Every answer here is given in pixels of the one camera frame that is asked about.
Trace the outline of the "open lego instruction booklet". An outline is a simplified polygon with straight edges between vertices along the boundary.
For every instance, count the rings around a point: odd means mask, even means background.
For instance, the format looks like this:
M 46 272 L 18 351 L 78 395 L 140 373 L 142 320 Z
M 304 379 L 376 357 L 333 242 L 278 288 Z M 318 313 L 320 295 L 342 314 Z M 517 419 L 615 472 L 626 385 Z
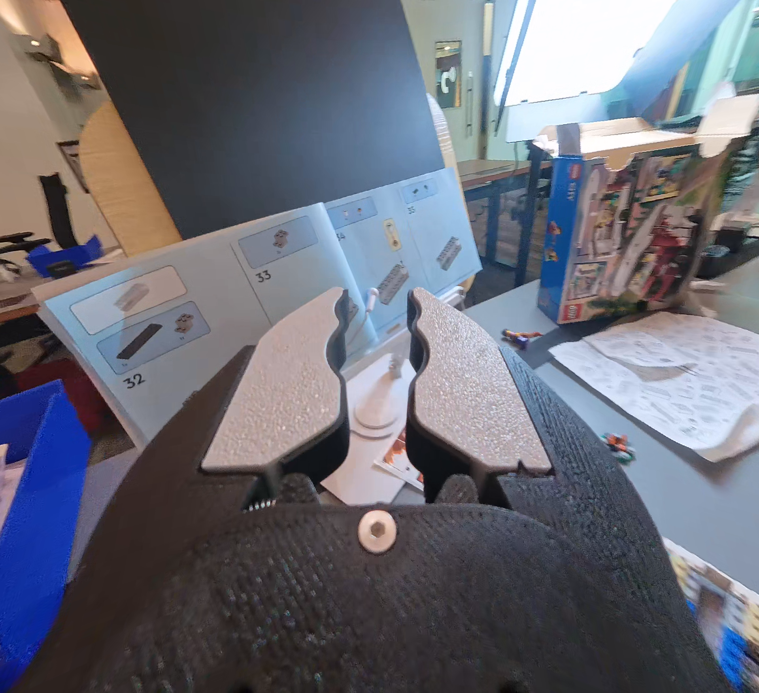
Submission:
M 331 288 L 347 357 L 404 326 L 408 292 L 481 270 L 453 167 L 204 234 L 37 287 L 38 314 L 143 449 L 244 346 Z

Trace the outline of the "door with sign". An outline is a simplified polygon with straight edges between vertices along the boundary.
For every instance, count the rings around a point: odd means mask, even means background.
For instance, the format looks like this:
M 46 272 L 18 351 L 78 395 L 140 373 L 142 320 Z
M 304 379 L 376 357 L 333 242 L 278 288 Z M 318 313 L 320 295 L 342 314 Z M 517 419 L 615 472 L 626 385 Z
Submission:
M 496 0 L 454 2 L 451 38 L 435 43 L 436 99 L 461 159 L 487 154 L 494 80 Z

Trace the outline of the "background wooden desk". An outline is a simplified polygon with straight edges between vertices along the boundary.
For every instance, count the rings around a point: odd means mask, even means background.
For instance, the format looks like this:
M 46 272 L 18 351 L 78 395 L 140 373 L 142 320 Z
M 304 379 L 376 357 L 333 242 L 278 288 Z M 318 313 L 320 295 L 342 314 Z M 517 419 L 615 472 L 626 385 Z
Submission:
M 536 176 L 529 161 L 474 159 L 458 164 L 470 227 L 483 265 L 475 289 L 490 295 L 540 274 L 552 164 Z

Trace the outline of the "small blue box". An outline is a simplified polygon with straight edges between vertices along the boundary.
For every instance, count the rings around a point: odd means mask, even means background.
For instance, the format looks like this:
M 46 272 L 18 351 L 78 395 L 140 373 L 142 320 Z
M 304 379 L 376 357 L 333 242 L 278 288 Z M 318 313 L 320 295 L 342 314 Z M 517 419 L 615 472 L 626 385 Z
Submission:
M 27 253 L 26 260 L 43 279 L 60 279 L 88 267 L 103 255 L 100 238 L 94 234 L 84 244 L 59 251 L 50 251 L 45 245 L 40 245 Z

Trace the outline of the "small green orange lego assembly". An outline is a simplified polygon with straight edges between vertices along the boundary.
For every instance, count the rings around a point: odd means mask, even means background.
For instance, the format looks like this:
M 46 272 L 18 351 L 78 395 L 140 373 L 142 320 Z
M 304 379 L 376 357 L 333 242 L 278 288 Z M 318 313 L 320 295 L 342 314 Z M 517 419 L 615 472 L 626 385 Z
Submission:
M 606 432 L 600 435 L 600 440 L 620 464 L 629 465 L 636 460 L 636 451 L 626 434 Z

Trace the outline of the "blue plastic bin with bags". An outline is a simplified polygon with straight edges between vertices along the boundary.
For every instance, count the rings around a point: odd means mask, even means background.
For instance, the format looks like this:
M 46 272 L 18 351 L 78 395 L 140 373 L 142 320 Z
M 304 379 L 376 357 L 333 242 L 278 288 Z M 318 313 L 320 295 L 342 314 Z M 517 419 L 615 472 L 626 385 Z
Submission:
M 90 439 L 64 395 L 1 403 L 1 440 L 26 467 L 1 531 L 1 691 L 29 666 L 62 603 Z

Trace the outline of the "white printed paper bag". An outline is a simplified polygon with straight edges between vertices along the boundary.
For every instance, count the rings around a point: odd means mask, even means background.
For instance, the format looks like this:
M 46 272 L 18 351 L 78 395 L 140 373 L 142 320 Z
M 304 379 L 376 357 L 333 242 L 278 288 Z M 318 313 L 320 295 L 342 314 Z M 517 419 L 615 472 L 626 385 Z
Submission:
M 717 462 L 758 444 L 758 334 L 659 312 L 550 349 L 621 410 Z
M 5 525 L 11 505 L 26 467 L 26 459 L 10 461 L 10 446 L 1 444 L 1 530 Z

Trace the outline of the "white orange leaflet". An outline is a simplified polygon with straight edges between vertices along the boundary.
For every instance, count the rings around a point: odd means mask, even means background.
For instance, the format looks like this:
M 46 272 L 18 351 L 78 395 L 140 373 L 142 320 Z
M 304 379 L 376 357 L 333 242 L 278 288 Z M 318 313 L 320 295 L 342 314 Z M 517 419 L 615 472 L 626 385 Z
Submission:
M 352 432 L 346 460 L 323 488 L 349 506 L 422 502 L 423 477 L 410 462 L 405 441 L 405 429 L 383 439 Z

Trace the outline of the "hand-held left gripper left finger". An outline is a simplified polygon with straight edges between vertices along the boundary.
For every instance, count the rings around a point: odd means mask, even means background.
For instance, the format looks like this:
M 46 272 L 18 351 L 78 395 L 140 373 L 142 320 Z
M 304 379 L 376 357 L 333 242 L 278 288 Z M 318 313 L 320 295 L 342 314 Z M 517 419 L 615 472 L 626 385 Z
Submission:
M 263 335 L 201 461 L 206 473 L 266 473 L 347 418 L 348 292 L 335 287 Z

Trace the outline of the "black backdrop board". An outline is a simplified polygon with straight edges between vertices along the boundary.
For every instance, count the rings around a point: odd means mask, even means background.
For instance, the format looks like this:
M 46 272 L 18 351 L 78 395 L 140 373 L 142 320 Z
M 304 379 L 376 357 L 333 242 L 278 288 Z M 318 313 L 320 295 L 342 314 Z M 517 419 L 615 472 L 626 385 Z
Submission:
M 443 158 L 401 0 L 61 0 L 184 240 Z

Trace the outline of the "rounded wooden panel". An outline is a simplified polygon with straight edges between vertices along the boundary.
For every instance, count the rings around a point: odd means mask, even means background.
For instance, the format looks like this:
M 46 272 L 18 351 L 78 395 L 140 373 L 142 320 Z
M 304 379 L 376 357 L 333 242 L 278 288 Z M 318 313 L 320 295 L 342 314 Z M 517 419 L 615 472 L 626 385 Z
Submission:
M 181 242 L 147 167 L 111 100 L 84 125 L 79 158 L 87 188 L 126 256 Z

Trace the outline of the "lego set box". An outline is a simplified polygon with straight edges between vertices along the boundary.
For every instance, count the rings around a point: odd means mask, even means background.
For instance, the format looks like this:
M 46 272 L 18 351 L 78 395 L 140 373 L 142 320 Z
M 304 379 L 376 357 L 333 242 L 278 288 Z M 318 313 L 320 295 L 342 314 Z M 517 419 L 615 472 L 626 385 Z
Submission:
M 533 142 L 552 166 L 538 308 L 567 325 L 679 301 L 757 105 L 716 100 L 690 132 L 644 119 L 545 127 Z

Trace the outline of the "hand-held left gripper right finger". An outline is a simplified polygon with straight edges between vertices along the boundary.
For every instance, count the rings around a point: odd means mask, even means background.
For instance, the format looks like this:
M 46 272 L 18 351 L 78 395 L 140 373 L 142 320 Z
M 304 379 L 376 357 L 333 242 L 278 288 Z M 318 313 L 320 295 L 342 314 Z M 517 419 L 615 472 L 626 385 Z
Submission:
M 423 288 L 408 296 L 415 377 L 406 441 L 479 474 L 549 474 L 553 466 L 496 342 L 471 318 Z

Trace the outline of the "colourful printed box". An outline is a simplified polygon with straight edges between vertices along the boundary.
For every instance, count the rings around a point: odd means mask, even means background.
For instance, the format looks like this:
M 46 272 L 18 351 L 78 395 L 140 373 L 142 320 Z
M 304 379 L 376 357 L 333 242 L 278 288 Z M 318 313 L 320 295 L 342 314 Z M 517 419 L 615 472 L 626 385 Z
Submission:
M 736 691 L 758 691 L 758 594 L 667 538 L 663 545 L 691 612 Z

